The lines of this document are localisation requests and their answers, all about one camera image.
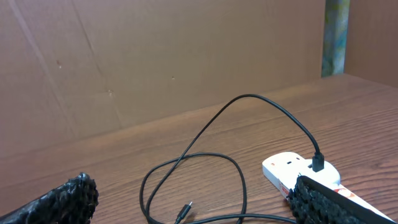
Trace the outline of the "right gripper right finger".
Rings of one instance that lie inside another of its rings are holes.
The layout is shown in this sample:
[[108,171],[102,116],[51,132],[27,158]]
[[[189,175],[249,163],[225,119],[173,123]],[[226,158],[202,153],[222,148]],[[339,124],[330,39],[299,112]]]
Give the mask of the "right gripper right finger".
[[394,224],[307,176],[297,178],[286,196],[297,223]]

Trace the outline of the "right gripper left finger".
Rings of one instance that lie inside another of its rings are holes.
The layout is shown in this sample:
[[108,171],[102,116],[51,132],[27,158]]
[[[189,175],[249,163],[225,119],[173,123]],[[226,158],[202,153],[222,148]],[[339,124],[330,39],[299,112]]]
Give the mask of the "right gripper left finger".
[[98,197],[95,180],[82,172],[1,216],[1,224],[89,224],[99,204]]

